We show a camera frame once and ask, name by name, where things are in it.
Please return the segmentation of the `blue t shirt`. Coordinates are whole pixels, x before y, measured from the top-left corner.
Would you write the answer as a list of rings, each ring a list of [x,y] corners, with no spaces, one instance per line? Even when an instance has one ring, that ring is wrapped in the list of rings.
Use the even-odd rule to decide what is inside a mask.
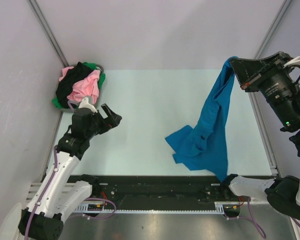
[[[223,182],[228,173],[226,124],[229,114],[235,72],[228,58],[210,90],[195,127],[185,125],[165,137],[173,149],[175,163],[190,171],[207,170]]]

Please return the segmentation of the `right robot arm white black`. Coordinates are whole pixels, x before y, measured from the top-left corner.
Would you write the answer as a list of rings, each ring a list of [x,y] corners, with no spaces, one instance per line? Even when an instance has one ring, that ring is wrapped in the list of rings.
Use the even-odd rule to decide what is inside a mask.
[[[260,92],[282,124],[281,132],[288,134],[277,149],[300,165],[300,55],[279,51],[262,59],[232,58],[229,63],[240,88]],[[220,190],[227,201],[238,195],[263,199],[279,213],[300,221],[300,177],[266,180],[232,175]]]

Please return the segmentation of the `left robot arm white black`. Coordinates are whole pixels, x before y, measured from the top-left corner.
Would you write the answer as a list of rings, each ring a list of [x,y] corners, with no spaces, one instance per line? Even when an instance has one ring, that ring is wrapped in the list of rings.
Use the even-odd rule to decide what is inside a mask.
[[[21,212],[19,232],[26,240],[57,240],[72,212],[86,199],[95,200],[101,188],[93,176],[85,175],[65,195],[63,189],[74,169],[90,147],[90,141],[117,127],[122,116],[107,104],[106,114],[92,104],[81,102],[71,117],[71,124],[53,149],[54,161],[38,191]]]

